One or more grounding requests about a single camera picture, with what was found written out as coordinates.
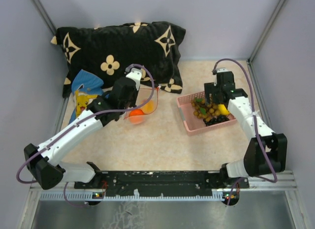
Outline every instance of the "gray wall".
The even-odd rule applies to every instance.
[[[254,71],[272,122],[288,138],[292,169],[315,225],[315,0],[288,0]]]
[[[53,134],[66,62],[30,0],[0,0],[0,25],[0,228],[14,229],[29,189],[15,179],[23,148]]]
[[[187,29],[182,59],[248,58],[278,0],[41,0],[56,27],[165,20]]]

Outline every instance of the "blue cloth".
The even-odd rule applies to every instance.
[[[104,93],[101,88],[103,84],[102,79],[96,75],[80,70],[71,85],[76,107],[73,110],[69,123],[73,122],[93,99]]]

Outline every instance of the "floral pattern pillow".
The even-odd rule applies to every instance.
[[[103,28],[78,29],[61,27],[52,44],[61,45],[69,73],[63,97],[71,93],[71,83],[80,70],[103,80],[102,88],[110,88],[125,75],[130,64],[141,64],[152,74],[156,86],[180,94],[183,83],[178,69],[179,45],[186,30],[169,22],[130,23]],[[150,86],[143,71],[141,83]]]

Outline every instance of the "pink plastic basket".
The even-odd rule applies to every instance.
[[[187,135],[189,136],[205,133],[207,131],[212,131],[217,128],[226,127],[226,126],[236,123],[235,117],[230,114],[228,116],[228,118],[230,119],[229,121],[218,123],[218,124],[208,126],[208,127],[205,126],[202,119],[198,119],[193,115],[193,112],[195,109],[191,105],[191,100],[193,100],[194,98],[204,98],[204,97],[205,97],[205,93],[199,92],[196,94],[186,95],[186,96],[177,98],[177,106],[179,108],[181,117],[183,119]]]

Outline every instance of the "floor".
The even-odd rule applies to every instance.
[[[278,192],[241,192],[235,206],[222,202],[107,201],[88,209],[40,201],[32,229],[294,229]]]
[[[247,69],[245,61],[240,61]],[[110,122],[83,140],[65,162],[95,163],[101,170],[218,170],[223,163],[244,156],[248,140],[236,122],[232,126],[196,136],[187,136],[177,97],[203,91],[203,84],[214,81],[214,61],[181,61],[182,94],[160,91],[157,110],[144,123],[128,120]],[[218,67],[233,71],[237,88],[249,89],[241,69],[222,62]],[[69,101],[63,121],[68,124],[74,103]]]

